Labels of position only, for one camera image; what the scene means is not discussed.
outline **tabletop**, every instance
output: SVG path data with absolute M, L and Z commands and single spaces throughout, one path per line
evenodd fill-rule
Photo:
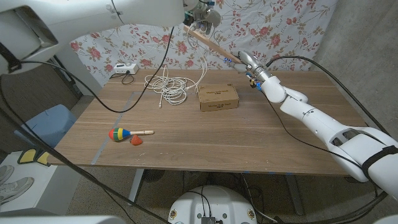
M 144 89 L 144 77 L 153 70 L 139 70 L 132 85 L 111 79 L 99 98 L 115 110 L 129 108 Z M 364 126 L 363 119 L 322 72 L 272 72 L 281 84 L 304 93 L 314 107 L 350 126 Z M 170 70 L 171 77 L 198 80 L 201 70 Z M 245 75 L 232 70 L 209 70 L 201 84 L 232 83 L 239 106 L 230 110 L 201 112 L 193 88 L 181 105 L 146 90 L 138 104 L 125 113 L 112 113 L 98 100 L 87 107 L 56 150 L 79 166 L 127 166 L 145 169 L 271 174 L 347 175 L 327 152 L 289 136 L 265 96 L 249 86 Z M 300 121 L 273 104 L 286 128 L 295 137 L 326 148 Z M 113 127 L 129 131 L 154 130 L 140 136 L 133 146 L 128 139 L 108 137 Z M 53 157 L 49 162 L 61 165 Z

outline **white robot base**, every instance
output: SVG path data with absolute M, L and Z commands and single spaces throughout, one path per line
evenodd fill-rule
M 216 185 L 204 186 L 203 190 L 197 187 L 183 194 L 169 213 L 169 222 L 173 224 L 201 224 L 202 219 L 204 223 L 257 224 L 252 205 L 242 195 Z

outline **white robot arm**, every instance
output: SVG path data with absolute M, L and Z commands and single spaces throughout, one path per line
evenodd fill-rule
M 361 169 L 336 155 L 339 165 L 356 180 L 371 179 L 389 195 L 398 199 L 398 142 L 387 134 L 369 127 L 351 127 L 339 123 L 324 112 L 307 104 L 308 98 L 280 84 L 250 53 L 234 53 L 242 64 L 229 63 L 239 72 L 251 72 L 260 81 L 261 91 L 273 103 L 282 103 L 280 109 L 300 120 L 328 148 L 362 167 Z
M 18 61 L 46 62 L 85 34 L 132 23 L 170 27 L 183 21 L 211 28 L 221 16 L 199 0 L 0 0 L 0 75 L 39 66 Z

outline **table leg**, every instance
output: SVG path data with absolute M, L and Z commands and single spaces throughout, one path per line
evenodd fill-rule
M 296 177 L 294 175 L 285 175 L 290 196 L 292 197 L 294 210 L 297 215 L 304 215 L 303 205 L 301 203 L 299 188 L 297 187 Z
M 131 190 L 129 199 L 133 202 L 136 202 L 138 191 L 141 187 L 141 180 L 144 174 L 145 169 L 137 169 L 136 174 L 134 175 L 134 180 L 132 181 Z

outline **floral backdrop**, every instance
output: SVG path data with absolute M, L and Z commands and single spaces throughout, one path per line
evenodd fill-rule
M 248 50 L 263 63 L 280 55 L 313 58 L 337 0 L 216 0 L 222 23 L 209 37 L 226 50 Z M 130 24 L 79 37 L 70 43 L 88 71 L 104 85 L 116 63 L 137 63 L 140 69 L 159 66 L 171 27 Z M 196 39 L 187 42 L 183 24 L 171 36 L 165 62 L 171 69 L 230 69 L 224 57 Z M 308 70 L 301 60 L 279 60 L 272 70 Z

